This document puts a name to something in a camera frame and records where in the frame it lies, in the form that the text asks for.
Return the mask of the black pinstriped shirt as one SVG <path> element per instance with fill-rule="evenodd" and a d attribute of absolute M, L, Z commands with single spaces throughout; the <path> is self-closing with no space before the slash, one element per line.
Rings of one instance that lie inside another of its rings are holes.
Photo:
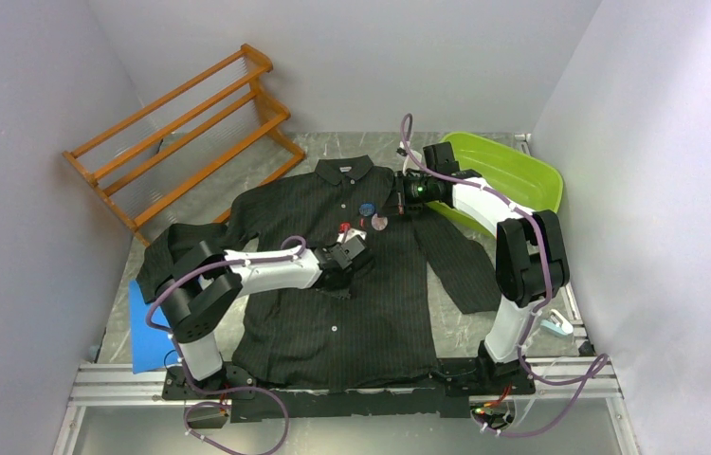
<path fill-rule="evenodd" d="M 322 159 L 310 173 L 238 195 L 223 224 L 174 224 L 144 252 L 137 283 L 146 301 L 172 266 L 203 240 L 240 250 L 256 240 L 275 250 L 289 236 L 328 246 L 343 224 L 366 230 L 373 261 L 348 292 L 285 289 L 248 299 L 244 333 L 232 360 L 276 386 L 343 391 L 431 373 L 438 364 L 428 307 L 434 273 L 464 314 L 496 310 L 501 292 L 484 248 L 446 217 L 422 209 L 376 229 L 360 215 L 381 206 L 394 173 L 366 155 Z"/>

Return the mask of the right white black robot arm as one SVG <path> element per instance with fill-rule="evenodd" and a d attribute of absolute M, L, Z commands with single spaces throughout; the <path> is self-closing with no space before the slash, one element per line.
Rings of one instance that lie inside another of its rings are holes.
<path fill-rule="evenodd" d="M 442 203 L 469 216 L 496 239 L 501 303 L 483 341 L 489 358 L 474 372 L 480 389 L 499 392 L 511 381 L 508 363 L 524 354 L 541 306 L 570 279 L 558 217 L 549 209 L 519 205 L 479 173 L 461 169 L 447 142 L 428 146 L 421 154 L 400 143 L 397 152 L 404 158 L 403 168 L 394 177 L 383 215 L 412 215 L 427 203 Z"/>

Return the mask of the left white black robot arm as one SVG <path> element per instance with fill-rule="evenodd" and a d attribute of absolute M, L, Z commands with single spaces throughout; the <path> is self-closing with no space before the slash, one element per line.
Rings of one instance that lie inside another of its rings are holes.
<path fill-rule="evenodd" d="M 212 398 L 225 385 L 225 361 L 214 331 L 235 300 L 284 289 L 336 293 L 373 261 L 365 236 L 341 234 L 327 246 L 298 235 L 278 250 L 244 252 L 202 241 L 156 290 L 146 323 L 170 336 L 188 370 L 188 386 Z"/>

